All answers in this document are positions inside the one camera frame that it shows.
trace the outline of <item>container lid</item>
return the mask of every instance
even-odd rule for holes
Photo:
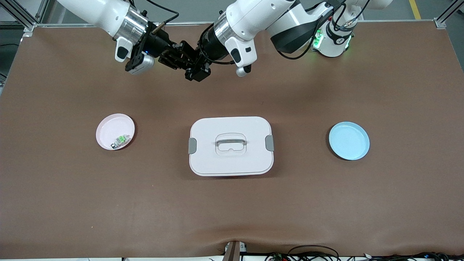
[[[95,136],[98,145],[105,150],[119,150],[130,143],[134,134],[134,121],[125,114],[116,113],[100,122]]]
[[[261,117],[205,118],[190,131],[190,167],[200,176],[266,173],[273,151],[271,125]]]
[[[329,133],[332,150],[347,160],[358,160],[369,151],[370,141],[366,131],[356,123],[340,122]]]

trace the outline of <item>yellow floor line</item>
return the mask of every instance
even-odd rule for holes
[[[409,0],[409,4],[411,5],[412,13],[414,14],[414,18],[416,20],[420,20],[419,9],[417,9],[416,0]]]

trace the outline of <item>gray floor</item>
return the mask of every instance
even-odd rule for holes
[[[176,10],[180,16],[175,22],[212,22],[218,17],[219,10],[225,10],[235,0],[156,0],[157,3]],[[301,0],[305,7],[313,6],[321,0]],[[444,11],[451,0],[416,0],[422,19],[433,19]],[[151,21],[163,21],[170,17],[170,13],[161,10],[145,0],[135,0],[135,5],[140,10],[147,10]],[[79,17],[65,10],[60,4],[50,5],[48,17],[45,23],[76,24],[85,23]],[[393,0],[390,6],[384,10],[366,10],[365,20],[413,20],[414,14],[409,0]],[[455,49],[456,55],[464,67],[464,15],[455,13],[448,21],[447,31]],[[0,24],[0,45],[19,43],[21,30],[5,30]],[[0,73],[7,75],[16,53],[15,46],[0,47]]]

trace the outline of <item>white plastic container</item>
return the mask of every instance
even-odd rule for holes
[[[271,125],[261,117],[198,120],[190,130],[188,153],[190,168],[200,176],[264,174],[274,163]]]

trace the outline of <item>brown table mat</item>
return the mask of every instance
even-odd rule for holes
[[[205,26],[168,27],[194,45]],[[201,83],[159,63],[132,76],[96,28],[36,28],[0,99],[0,258],[180,257],[322,244],[342,255],[464,251],[464,74],[433,22],[361,23],[329,59],[281,58],[256,37],[244,78],[213,65]],[[122,151],[95,141],[125,113],[137,136]],[[261,176],[203,178],[187,140],[200,118],[262,116],[275,164]],[[371,148],[343,161],[336,123]]]

